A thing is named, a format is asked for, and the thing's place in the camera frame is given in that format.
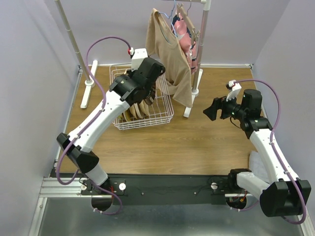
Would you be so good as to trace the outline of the black rimmed striped plate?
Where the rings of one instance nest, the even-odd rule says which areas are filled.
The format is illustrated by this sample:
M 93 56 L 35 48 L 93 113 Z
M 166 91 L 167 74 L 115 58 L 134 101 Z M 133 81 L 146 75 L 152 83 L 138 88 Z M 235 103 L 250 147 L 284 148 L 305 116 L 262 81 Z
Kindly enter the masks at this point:
M 150 106 L 153 104 L 154 100 L 156 97 L 156 83 L 154 83 L 149 91 L 149 94 L 147 95 L 147 97 L 144 99 L 144 102 Z

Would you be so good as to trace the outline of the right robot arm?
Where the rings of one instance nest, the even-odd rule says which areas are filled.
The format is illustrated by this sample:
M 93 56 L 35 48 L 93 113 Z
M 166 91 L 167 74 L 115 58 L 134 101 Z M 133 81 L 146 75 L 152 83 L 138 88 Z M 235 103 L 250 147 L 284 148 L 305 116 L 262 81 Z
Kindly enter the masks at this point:
M 272 133 L 272 125 L 261 115 L 261 103 L 260 91 L 246 89 L 241 104 L 231 95 L 217 97 L 203 111 L 212 121 L 216 120 L 218 110 L 221 110 L 221 119 L 238 120 L 267 172 L 268 181 L 263 181 L 248 169 L 233 169 L 226 181 L 227 189 L 233 193 L 244 189 L 252 194 L 267 217 L 301 215 L 305 218 L 311 185 L 301 180 L 286 161 Z

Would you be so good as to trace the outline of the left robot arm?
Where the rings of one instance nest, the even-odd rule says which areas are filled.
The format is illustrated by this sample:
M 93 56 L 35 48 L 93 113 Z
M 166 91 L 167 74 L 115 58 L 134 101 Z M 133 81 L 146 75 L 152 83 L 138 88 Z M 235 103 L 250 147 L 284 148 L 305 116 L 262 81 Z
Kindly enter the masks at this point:
M 67 156 L 93 183 L 98 194 L 109 189 L 109 176 L 101 167 L 99 158 L 92 149 L 109 125 L 130 106 L 148 98 L 154 91 L 156 80 L 165 72 L 165 67 L 153 58 L 145 58 L 138 69 L 128 70 L 116 77 L 103 100 L 90 115 L 69 134 L 60 133 L 57 142 L 63 149 L 56 167 L 60 177 L 62 160 Z

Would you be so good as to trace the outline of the white leaf pattern plate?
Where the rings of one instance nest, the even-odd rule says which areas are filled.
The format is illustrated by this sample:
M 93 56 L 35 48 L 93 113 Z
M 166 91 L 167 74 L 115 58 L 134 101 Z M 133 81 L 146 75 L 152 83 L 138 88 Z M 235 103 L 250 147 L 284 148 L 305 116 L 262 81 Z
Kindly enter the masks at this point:
M 135 112 L 136 112 L 136 115 L 139 119 L 143 119 L 143 112 L 141 111 L 141 109 L 139 108 L 138 104 L 135 103 L 133 104 L 134 106 L 134 109 L 135 109 Z

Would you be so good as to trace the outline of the green yellow woven mat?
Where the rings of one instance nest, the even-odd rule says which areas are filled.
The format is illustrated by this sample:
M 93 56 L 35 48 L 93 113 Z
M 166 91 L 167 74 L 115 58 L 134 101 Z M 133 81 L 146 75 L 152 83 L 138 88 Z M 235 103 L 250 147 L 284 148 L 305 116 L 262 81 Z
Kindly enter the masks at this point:
M 124 73 L 121 74 L 121 76 L 122 75 L 127 75 L 127 69 L 124 71 Z M 125 120 L 125 122 L 131 121 L 129 109 L 123 112 L 122 117 L 124 117 L 123 119 Z

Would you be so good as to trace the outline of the bird pattern plate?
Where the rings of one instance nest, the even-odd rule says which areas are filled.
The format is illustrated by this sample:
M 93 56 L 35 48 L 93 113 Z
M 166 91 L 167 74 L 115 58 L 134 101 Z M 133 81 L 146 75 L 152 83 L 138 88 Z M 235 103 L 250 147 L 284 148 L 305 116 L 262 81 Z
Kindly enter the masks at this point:
M 130 109 L 128 109 L 128 110 L 126 110 L 124 112 L 124 117 L 126 118 L 127 122 L 131 122 L 131 121 L 135 120 L 135 118 L 134 118 L 133 114 L 131 113 Z
M 143 113 L 143 118 L 149 118 L 150 117 L 149 105 L 146 104 L 144 100 L 142 100 L 139 106 L 140 110 Z

